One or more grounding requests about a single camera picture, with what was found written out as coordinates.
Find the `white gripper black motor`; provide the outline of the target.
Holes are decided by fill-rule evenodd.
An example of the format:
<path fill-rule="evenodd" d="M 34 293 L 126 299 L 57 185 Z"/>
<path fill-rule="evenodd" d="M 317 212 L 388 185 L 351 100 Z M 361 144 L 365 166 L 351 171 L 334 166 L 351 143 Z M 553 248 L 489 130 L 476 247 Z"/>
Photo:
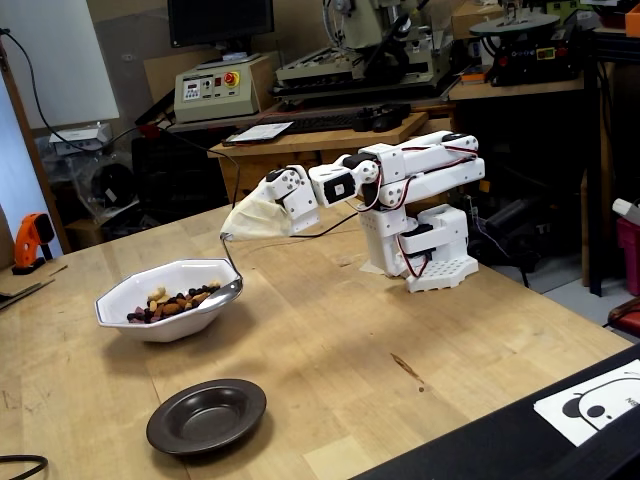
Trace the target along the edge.
<path fill-rule="evenodd" d="M 261 195 L 284 209 L 288 233 L 298 234 L 319 222 L 318 201 L 306 170 L 289 165 L 272 170 L 259 183 Z"/>

